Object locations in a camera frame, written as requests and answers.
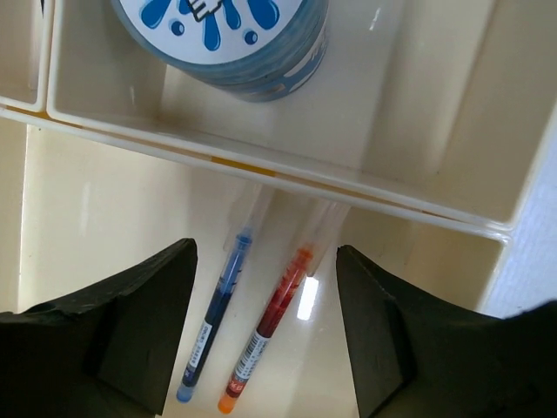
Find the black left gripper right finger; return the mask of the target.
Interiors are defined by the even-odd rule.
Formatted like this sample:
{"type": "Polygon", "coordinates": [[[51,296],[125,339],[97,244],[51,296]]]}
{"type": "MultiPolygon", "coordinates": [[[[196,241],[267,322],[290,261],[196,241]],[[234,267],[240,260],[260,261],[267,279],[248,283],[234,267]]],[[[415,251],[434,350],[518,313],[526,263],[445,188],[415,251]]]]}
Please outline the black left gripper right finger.
{"type": "Polygon", "coordinates": [[[499,319],[389,273],[352,246],[336,275],[362,417],[553,417],[556,304],[499,319]]]}

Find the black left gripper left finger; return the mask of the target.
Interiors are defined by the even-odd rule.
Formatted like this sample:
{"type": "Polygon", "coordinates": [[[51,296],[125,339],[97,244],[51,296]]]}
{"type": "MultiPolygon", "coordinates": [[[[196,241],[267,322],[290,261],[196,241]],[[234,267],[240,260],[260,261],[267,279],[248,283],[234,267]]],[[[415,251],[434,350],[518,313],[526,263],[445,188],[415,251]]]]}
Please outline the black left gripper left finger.
{"type": "Polygon", "coordinates": [[[1,315],[4,417],[163,413],[198,264],[180,239],[121,273],[1,315]]]}

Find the blue gel pen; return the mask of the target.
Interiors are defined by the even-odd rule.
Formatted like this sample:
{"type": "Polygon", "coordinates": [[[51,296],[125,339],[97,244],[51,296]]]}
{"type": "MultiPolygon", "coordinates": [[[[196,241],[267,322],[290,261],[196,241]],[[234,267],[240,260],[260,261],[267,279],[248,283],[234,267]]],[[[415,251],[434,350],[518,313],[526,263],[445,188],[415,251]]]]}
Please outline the blue gel pen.
{"type": "Polygon", "coordinates": [[[238,279],[243,271],[245,261],[252,248],[253,241],[264,221],[272,195],[273,190],[270,187],[256,186],[253,189],[252,199],[245,210],[242,222],[232,230],[233,235],[226,261],[219,275],[205,317],[201,322],[191,355],[177,389],[176,397],[181,403],[189,402],[194,394],[199,377],[211,351],[211,346],[216,338],[238,279]]]}

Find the red-orange gel pen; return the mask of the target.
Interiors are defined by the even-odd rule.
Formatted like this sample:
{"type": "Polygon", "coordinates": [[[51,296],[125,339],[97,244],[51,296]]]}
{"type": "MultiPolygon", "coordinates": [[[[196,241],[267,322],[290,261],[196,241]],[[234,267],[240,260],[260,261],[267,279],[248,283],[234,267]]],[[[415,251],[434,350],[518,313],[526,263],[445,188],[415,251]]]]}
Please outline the red-orange gel pen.
{"type": "Polygon", "coordinates": [[[299,285],[316,272],[349,210],[347,204],[320,199],[310,211],[291,257],[218,400],[219,412],[229,414],[235,408],[299,285]]]}

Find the blue tape roll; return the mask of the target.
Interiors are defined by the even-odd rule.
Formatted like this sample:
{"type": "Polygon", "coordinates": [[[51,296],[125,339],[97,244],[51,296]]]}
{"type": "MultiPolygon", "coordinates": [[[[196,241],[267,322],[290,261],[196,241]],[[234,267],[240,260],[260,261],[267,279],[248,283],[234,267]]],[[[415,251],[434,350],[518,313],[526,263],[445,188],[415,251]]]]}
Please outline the blue tape roll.
{"type": "Polygon", "coordinates": [[[114,1],[130,35],[166,64],[248,102],[283,98],[316,72],[327,1],[114,1]]]}

